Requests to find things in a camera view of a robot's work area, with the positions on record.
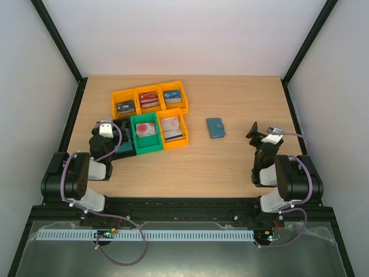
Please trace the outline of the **blue card holder wallet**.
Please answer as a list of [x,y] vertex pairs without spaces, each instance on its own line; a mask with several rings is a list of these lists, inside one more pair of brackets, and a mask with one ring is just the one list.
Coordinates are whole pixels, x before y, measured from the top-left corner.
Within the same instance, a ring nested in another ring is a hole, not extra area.
[[220,139],[225,137],[225,127],[221,118],[207,118],[206,124],[211,139]]

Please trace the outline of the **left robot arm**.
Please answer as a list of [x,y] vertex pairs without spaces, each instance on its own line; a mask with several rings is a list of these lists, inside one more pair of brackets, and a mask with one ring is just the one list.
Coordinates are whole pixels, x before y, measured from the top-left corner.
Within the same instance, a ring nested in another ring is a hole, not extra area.
[[102,212],[107,197],[89,187],[89,181],[108,181],[112,161],[135,155],[131,124],[126,119],[102,120],[92,129],[89,152],[57,152],[41,182],[44,199],[61,199],[85,213]]

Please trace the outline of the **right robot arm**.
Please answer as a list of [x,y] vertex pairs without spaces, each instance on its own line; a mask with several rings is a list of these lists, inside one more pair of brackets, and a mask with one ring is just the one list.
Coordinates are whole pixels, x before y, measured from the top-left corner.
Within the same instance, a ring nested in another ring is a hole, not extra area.
[[251,212],[252,221],[264,226],[272,213],[282,213],[323,195],[322,180],[308,155],[279,155],[285,136],[304,137],[287,133],[279,128],[269,128],[267,133],[258,131],[254,122],[246,134],[249,144],[255,148],[251,181],[256,187],[274,190],[260,197],[260,207]]

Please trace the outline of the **teal VIP card stack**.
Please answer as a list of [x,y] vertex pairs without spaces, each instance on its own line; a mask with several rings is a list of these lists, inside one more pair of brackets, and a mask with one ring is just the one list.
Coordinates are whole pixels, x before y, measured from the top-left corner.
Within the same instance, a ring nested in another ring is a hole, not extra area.
[[124,152],[128,152],[128,151],[132,151],[133,150],[133,146],[132,146],[132,141],[131,141],[131,133],[130,133],[130,129],[127,128],[126,129],[126,136],[125,136],[126,140],[122,141],[119,149],[116,151],[116,154],[119,153],[124,153]]

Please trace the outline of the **white red circle card stack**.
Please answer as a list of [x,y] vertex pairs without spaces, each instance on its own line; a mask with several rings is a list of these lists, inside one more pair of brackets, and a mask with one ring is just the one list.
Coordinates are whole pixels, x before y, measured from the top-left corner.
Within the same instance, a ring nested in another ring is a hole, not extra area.
[[148,137],[157,134],[154,122],[138,123],[135,126],[135,131],[138,137]]

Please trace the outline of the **magnetic stripe white card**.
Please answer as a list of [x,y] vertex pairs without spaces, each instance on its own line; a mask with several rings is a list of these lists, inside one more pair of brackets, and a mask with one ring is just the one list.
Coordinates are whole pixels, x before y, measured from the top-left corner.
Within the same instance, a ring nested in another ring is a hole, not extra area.
[[163,136],[166,142],[174,141],[183,138],[182,131],[180,129],[173,129],[163,132]]

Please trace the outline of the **blue card stack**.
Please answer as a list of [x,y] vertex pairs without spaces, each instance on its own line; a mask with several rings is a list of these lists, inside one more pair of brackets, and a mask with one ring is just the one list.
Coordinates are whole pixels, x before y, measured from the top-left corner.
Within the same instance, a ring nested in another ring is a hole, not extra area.
[[163,96],[166,105],[180,103],[182,101],[181,91],[179,89],[164,91]]

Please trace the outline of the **black bin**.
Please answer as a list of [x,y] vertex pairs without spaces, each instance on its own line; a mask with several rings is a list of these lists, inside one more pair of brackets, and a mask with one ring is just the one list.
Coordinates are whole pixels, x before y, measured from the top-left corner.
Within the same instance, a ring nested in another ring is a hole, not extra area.
[[120,130],[122,132],[122,142],[119,146],[119,149],[112,155],[112,160],[136,156],[137,153],[135,150],[130,119],[116,119],[113,120],[113,123],[120,127]]

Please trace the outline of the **yellow bin back left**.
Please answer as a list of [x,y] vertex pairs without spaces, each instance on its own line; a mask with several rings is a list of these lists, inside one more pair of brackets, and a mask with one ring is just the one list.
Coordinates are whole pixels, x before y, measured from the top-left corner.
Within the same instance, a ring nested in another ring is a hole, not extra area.
[[136,89],[115,91],[111,94],[113,119],[140,115],[141,108]]

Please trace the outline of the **green bin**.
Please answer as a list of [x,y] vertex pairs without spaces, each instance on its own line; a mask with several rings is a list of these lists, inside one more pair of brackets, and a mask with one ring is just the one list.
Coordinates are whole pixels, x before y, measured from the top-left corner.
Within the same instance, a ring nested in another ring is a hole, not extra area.
[[[156,113],[147,113],[130,117],[130,123],[133,134],[133,143],[137,155],[143,155],[151,152],[163,150],[161,131]],[[153,124],[153,134],[140,137],[138,135],[138,125],[145,123],[146,126]]]

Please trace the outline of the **yellow bin back middle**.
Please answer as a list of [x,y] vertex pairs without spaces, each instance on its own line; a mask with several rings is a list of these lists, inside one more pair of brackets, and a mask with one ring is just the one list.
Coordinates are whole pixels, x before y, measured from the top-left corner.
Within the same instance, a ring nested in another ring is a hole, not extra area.
[[137,88],[141,114],[154,113],[165,109],[164,99],[158,85]]

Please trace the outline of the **yellow bin back right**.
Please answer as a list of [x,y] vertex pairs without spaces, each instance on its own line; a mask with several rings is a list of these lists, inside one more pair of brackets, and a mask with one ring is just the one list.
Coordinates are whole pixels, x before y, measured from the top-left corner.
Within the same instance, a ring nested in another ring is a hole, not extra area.
[[180,108],[182,113],[189,113],[189,104],[181,81],[160,83],[159,89],[163,96],[166,110]]

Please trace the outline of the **yellow bin front right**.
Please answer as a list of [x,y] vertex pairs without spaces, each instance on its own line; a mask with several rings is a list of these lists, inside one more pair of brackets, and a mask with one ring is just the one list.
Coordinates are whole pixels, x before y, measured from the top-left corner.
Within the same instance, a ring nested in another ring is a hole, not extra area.
[[180,108],[157,111],[156,117],[164,149],[189,144],[189,134]]

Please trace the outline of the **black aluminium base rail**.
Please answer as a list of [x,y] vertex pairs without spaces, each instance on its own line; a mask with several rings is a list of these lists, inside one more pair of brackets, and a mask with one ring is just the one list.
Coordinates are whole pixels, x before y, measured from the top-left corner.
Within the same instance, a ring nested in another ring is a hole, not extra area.
[[129,198],[110,197],[107,214],[113,218],[94,214],[84,215],[76,208],[70,208],[60,200],[44,200],[32,207],[28,224],[36,220],[50,222],[72,221],[82,226],[117,226],[117,216],[143,224],[146,222],[216,222],[233,227],[261,229],[273,227],[276,223],[299,222],[303,214],[299,211],[283,215],[267,214],[261,211],[259,198]]

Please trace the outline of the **black frame post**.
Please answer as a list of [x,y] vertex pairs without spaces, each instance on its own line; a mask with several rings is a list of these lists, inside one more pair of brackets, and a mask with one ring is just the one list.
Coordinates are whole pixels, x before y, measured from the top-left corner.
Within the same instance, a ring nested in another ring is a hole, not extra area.
[[304,39],[299,51],[297,52],[296,56],[294,57],[290,67],[288,68],[285,76],[282,79],[282,84],[286,87],[290,81],[292,80],[293,76],[295,75],[297,69],[299,68],[300,64],[302,63],[303,59],[305,58],[306,54],[308,53],[310,47],[314,43],[315,39],[317,38],[318,34],[320,33],[321,29],[323,28],[325,22],[328,20],[331,12],[333,11],[334,7],[338,3],[338,0],[327,0],[323,5],[319,15],[315,19],[311,29],[309,30],[306,38]]
[[59,50],[62,58],[66,62],[70,72],[72,73],[73,77],[75,78],[76,82],[81,83],[83,80],[83,76],[81,75],[70,51],[68,50],[61,34],[59,33],[57,26],[55,25],[54,21],[52,20],[45,4],[42,0],[31,0],[33,7],[35,8],[36,12],[38,13],[41,21],[43,22],[46,30],[50,34],[52,40],[54,41],[57,49]]

